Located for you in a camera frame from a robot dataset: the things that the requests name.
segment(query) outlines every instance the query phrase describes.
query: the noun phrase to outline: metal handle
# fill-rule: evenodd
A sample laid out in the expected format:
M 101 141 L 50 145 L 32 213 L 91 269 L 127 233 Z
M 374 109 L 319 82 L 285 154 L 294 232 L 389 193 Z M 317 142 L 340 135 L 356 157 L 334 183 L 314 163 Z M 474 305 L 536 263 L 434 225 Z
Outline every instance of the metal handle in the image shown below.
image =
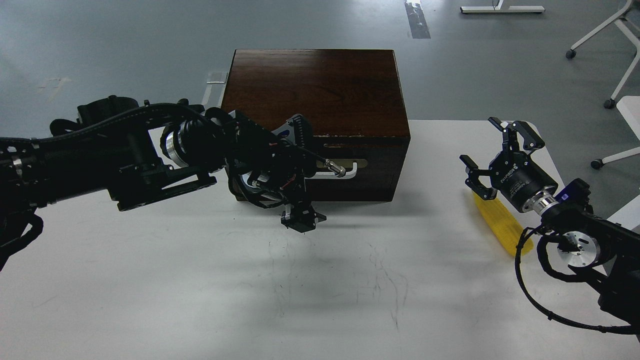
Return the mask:
M 347 171 L 346 174 L 344 174 L 344 176 L 342 177 L 338 177 L 335 173 L 333 172 L 316 172 L 316 174 L 313 177 L 310 177 L 309 179 L 324 179 L 324 180 L 344 180 L 344 179 L 351 179 L 352 177 L 356 176 L 356 173 L 358 172 L 358 163 L 357 162 L 353 162 L 353 168 L 351 169 L 351 171 Z

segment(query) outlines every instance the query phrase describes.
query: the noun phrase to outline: black cable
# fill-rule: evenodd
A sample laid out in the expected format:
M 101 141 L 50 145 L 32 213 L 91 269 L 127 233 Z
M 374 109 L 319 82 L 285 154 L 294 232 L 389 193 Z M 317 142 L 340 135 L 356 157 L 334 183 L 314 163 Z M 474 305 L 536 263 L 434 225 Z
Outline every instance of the black cable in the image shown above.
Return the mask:
M 42 234 L 42 229 L 44 228 L 44 222 L 42 218 L 38 215 L 32 213 L 27 217 L 27 223 L 31 225 L 31 229 L 24 233 L 20 238 L 11 243 L 0 247 L 0 271 L 4 268 L 4 264 L 6 264 L 9 257 L 16 252 L 24 249 L 29 245 L 33 240 L 38 238 L 40 234 Z
M 565 317 L 562 317 L 560 315 L 557 315 L 557 314 L 553 313 L 551 310 L 545 308 L 544 306 L 542 306 L 540 303 L 538 303 L 537 301 L 535 301 L 533 299 L 531 294 L 529 294 L 529 292 L 527 291 L 527 288 L 525 287 L 524 281 L 522 279 L 522 272 L 520 270 L 520 258 L 522 257 L 522 248 L 524 247 L 524 244 L 527 242 L 527 240 L 534 233 L 539 233 L 539 231 L 540 231 L 540 229 L 542 229 L 542 227 L 543 227 L 542 225 L 538 226 L 535 229 L 533 229 L 531 227 L 526 227 L 522 231 L 522 234 L 520 235 L 520 239 L 518 241 L 518 245 L 516 246 L 516 256 L 515 256 L 516 278 L 518 279 L 518 284 L 520 285 L 520 288 L 522 289 L 522 292 L 524 292 L 524 295 L 527 297 L 529 302 L 536 309 L 538 309 L 538 311 L 540 311 L 541 313 L 546 315 L 547 319 L 555 320 L 555 321 L 557 321 L 559 323 L 562 323 L 564 325 L 567 325 L 567 326 L 577 327 L 577 328 L 586 329 L 586 330 L 595 330 L 595 331 L 600 331 L 602 333 L 610 332 L 612 334 L 621 334 L 621 335 L 637 335 L 637 334 L 640 334 L 640 329 L 637 329 L 637 328 L 635 328 L 633 326 L 630 326 L 630 325 L 628 325 L 628 326 L 599 326 L 599 325 L 587 325 L 587 324 L 584 324 L 584 323 L 575 322 L 575 321 L 573 321 L 571 319 L 567 319 Z
M 54 143 L 54 142 L 65 142 L 69 140 L 76 140 L 80 137 L 86 137 L 90 135 L 97 134 L 99 131 L 103 131 L 105 128 L 117 126 L 125 121 L 130 121 L 131 119 L 137 119 L 138 121 L 144 120 L 148 122 L 150 127 L 161 126 L 167 122 L 167 117 L 177 117 L 180 119 L 175 119 L 170 122 L 178 122 L 183 121 L 184 118 L 196 118 L 202 119 L 203 116 L 197 113 L 195 110 L 188 108 L 184 105 L 179 104 L 171 104 L 171 103 L 159 103 L 159 104 L 151 104 L 148 106 L 142 106 L 139 108 L 131 109 L 119 113 L 118 115 L 114 115 L 110 118 L 107 118 L 97 124 L 90 125 L 84 127 L 82 129 L 73 131 L 71 133 L 67 133 L 64 135 L 54 136 L 50 138 L 38 139 L 40 143 Z M 31 140 L 24 138 L 0 138 L 0 142 L 3 143 L 31 143 Z

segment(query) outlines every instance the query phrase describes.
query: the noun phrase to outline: white table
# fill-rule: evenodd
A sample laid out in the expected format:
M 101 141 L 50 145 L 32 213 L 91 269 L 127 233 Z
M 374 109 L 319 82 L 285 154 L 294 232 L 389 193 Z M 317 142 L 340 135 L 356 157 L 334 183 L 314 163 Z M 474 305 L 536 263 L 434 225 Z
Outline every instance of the white table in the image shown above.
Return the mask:
M 410 127 L 394 201 L 317 203 L 328 220 L 307 234 L 236 202 L 222 172 L 126 213 L 105 192 L 39 210 L 43 235 L 0 273 L 0 358 L 637 359 L 635 337 L 550 322 L 520 292 L 458 159 L 487 166 L 500 133 Z M 534 159 L 559 181 L 546 151 Z M 523 272 L 559 314 L 622 324 L 534 254 Z

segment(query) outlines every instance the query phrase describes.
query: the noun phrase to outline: caster wheel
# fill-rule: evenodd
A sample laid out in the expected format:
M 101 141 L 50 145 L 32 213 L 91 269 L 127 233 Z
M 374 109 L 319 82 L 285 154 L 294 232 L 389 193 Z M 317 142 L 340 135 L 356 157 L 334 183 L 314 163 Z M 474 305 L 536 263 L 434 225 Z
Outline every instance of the caster wheel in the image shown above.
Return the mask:
M 593 160 L 591 162 L 591 167 L 596 169 L 596 170 L 598 170 L 599 168 L 601 168 L 603 166 L 604 166 L 604 163 L 602 162 L 602 159 L 596 159 L 596 160 Z
M 604 106 L 605 109 L 613 109 L 616 107 L 616 101 L 614 99 L 609 99 L 605 101 L 602 106 Z

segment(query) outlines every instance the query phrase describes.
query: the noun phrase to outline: chair leg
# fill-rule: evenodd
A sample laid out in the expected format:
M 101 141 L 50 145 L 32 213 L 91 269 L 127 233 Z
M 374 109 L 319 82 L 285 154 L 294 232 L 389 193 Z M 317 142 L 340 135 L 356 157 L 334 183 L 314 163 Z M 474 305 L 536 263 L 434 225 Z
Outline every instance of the chair leg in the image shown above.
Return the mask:
M 582 43 L 589 40 L 589 38 L 591 38 L 593 35 L 599 33 L 600 30 L 606 28 L 607 25 L 609 25 L 610 23 L 614 22 L 616 19 L 624 15 L 629 10 L 633 2 L 634 0 L 627 0 L 627 3 L 622 7 L 622 9 L 618 10 L 615 14 L 611 15 L 611 17 L 605 20 L 602 24 L 598 25 L 595 29 L 591 30 L 587 35 L 584 35 L 582 39 L 578 40 L 575 44 L 571 45 L 570 51 L 575 50 L 576 48 L 578 48 L 578 46 L 582 45 Z
M 619 19 L 616 20 L 615 25 L 620 29 L 620 31 L 622 31 L 623 34 L 625 34 L 625 36 L 629 39 L 629 41 L 631 41 L 636 46 L 636 55 L 634 56 L 634 59 L 631 62 L 631 65 L 629 65 L 629 68 L 625 72 L 625 75 L 622 77 L 622 79 L 618 83 L 618 86 L 616 87 L 613 94 L 611 95 L 611 99 L 613 101 L 616 100 L 616 97 L 618 96 L 618 93 L 620 93 L 622 86 L 624 86 L 624 84 L 627 82 L 629 75 L 631 75 L 631 72 L 634 70 L 634 68 L 638 64 L 638 60 L 640 60 L 640 40 L 638 40 L 638 38 L 631 32 L 631 30 L 629 30 L 629 28 L 626 27 L 624 23 L 622 23 L 622 20 L 619 20 Z
M 627 151 L 623 151 L 617 154 L 607 156 L 606 158 L 602 159 L 602 165 L 616 161 L 616 160 L 628 158 L 629 156 L 638 155 L 638 154 L 640 154 L 640 146 Z

